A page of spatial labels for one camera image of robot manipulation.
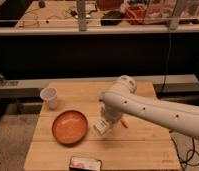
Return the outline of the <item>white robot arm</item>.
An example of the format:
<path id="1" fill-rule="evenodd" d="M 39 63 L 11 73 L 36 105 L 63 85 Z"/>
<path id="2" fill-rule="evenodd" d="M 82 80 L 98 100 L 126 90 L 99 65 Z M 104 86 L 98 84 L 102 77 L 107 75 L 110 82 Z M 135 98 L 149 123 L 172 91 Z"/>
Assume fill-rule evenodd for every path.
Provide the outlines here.
<path id="1" fill-rule="evenodd" d="M 115 123 L 125 113 L 199 140 L 199 106 L 135 95 L 136 88 L 135 80 L 123 75 L 100 94 L 107 122 Z"/>

